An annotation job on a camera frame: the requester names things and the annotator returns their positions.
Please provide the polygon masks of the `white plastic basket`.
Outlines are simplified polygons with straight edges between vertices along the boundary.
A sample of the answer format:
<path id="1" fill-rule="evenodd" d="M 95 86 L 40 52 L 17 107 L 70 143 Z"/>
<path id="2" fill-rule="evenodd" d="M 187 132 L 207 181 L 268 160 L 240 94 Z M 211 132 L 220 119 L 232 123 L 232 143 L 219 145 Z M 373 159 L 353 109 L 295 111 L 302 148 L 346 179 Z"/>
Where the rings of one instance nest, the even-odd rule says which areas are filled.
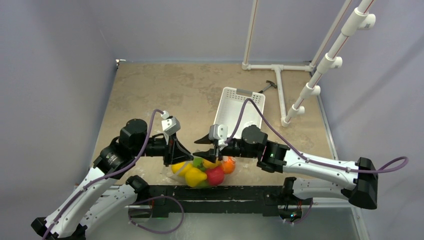
<path id="1" fill-rule="evenodd" d="M 228 136 L 234 131 L 242 105 L 246 99 L 252 99 L 261 113 L 264 112 L 266 96 L 262 93 L 247 91 L 234 87 L 224 87 L 221 93 L 214 124 L 228 127 Z M 241 122 L 235 136 L 238 138 L 242 130 L 251 125 L 261 127 L 263 119 L 258 114 L 255 106 L 247 102 L 242 114 Z"/>

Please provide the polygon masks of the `yellow bell pepper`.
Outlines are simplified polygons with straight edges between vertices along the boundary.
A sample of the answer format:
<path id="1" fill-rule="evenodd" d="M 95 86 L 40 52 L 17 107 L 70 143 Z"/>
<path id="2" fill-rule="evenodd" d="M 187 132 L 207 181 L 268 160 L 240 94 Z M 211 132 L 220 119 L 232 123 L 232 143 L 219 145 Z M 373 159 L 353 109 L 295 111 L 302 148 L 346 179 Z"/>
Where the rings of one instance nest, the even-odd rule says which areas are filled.
<path id="1" fill-rule="evenodd" d="M 200 183 L 207 179 L 205 172 L 198 168 L 191 168 L 184 176 L 186 184 L 191 188 L 196 188 Z"/>

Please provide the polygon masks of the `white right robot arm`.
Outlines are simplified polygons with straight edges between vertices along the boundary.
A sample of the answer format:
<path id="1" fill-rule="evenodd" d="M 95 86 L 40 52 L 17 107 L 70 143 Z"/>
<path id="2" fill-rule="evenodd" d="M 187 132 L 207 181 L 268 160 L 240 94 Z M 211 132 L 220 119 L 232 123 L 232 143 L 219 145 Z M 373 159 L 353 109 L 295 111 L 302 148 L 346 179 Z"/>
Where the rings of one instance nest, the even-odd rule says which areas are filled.
<path id="1" fill-rule="evenodd" d="M 285 181 L 280 196 L 288 204 L 309 198 L 339 198 L 368 210 L 378 206 L 378 174 L 373 162 L 365 157 L 357 161 L 333 161 L 294 150 L 268 139 L 256 125 L 244 128 L 239 138 L 228 138 L 227 127 L 212 125 L 209 133 L 195 144 L 213 145 L 194 156 L 212 163 L 220 157 L 257 159 L 257 167 L 268 173 L 292 173 L 315 180 L 292 178 Z"/>

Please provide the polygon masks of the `green ridged squash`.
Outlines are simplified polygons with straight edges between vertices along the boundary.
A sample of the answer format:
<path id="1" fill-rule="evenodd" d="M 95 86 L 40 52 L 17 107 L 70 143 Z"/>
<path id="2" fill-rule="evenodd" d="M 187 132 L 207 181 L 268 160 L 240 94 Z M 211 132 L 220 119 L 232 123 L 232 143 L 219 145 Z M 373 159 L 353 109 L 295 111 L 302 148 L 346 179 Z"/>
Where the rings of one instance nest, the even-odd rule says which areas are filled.
<path id="1" fill-rule="evenodd" d="M 204 169 L 204 165 L 203 165 L 203 158 L 201 157 L 195 157 L 192 161 L 192 165 L 193 167 L 197 168 L 197 169 Z"/>

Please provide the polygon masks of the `yellow mango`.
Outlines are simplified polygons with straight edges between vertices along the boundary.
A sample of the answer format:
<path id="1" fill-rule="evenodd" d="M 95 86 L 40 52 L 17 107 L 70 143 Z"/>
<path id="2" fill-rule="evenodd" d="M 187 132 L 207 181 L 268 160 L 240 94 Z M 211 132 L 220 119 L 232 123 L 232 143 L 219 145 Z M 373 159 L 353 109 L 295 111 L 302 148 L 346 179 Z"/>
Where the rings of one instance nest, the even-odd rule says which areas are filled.
<path id="1" fill-rule="evenodd" d="M 193 168 L 191 161 L 180 162 L 171 166 L 171 171 L 174 175 L 184 177 L 186 173 Z"/>

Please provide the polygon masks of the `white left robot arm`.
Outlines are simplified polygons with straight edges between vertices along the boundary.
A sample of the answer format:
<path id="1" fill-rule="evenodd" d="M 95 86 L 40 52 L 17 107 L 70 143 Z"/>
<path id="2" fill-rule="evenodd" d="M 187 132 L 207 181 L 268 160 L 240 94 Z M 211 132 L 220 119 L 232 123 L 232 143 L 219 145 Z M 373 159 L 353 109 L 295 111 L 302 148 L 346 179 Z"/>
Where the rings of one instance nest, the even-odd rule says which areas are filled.
<path id="1" fill-rule="evenodd" d="M 44 240 L 84 240 L 89 231 L 116 211 L 132 205 L 148 205 L 166 200 L 164 192 L 133 175 L 113 188 L 141 157 L 161 157 L 165 166 L 192 160 L 179 142 L 180 123 L 162 115 L 162 132 L 151 135 L 153 124 L 131 119 L 111 143 L 100 151 L 83 181 L 54 212 L 37 217 L 31 228 Z"/>

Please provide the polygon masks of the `orange fruit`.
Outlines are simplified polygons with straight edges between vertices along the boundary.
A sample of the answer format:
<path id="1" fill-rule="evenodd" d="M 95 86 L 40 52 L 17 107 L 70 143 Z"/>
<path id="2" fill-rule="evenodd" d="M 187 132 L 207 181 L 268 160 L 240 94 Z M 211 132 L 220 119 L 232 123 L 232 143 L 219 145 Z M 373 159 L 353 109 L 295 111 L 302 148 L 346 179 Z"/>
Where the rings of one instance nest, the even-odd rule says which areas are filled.
<path id="1" fill-rule="evenodd" d="M 236 160 L 231 156 L 225 156 L 220 161 L 220 167 L 223 170 L 225 175 L 229 175 L 235 171 Z"/>

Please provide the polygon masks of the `clear zip top bag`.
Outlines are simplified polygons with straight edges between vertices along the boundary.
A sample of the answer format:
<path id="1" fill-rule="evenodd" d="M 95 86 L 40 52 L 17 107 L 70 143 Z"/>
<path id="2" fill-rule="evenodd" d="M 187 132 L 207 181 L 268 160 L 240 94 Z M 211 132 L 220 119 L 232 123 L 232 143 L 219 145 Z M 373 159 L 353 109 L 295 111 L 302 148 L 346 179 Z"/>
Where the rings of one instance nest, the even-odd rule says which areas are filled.
<path id="1" fill-rule="evenodd" d="M 164 167 L 162 173 L 169 179 L 190 188 L 202 189 L 222 185 L 236 174 L 235 157 L 223 156 L 215 163 L 201 157 Z"/>

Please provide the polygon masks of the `red apple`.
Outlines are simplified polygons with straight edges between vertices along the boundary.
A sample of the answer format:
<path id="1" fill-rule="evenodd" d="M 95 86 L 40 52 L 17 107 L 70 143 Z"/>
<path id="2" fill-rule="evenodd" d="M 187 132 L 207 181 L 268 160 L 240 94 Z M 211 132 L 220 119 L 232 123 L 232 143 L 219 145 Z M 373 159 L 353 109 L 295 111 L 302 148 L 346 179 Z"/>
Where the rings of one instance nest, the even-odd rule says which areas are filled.
<path id="1" fill-rule="evenodd" d="M 205 173 L 207 175 L 206 180 L 210 186 L 218 186 L 225 179 L 224 170 L 220 166 L 215 168 L 208 168 L 205 170 Z"/>

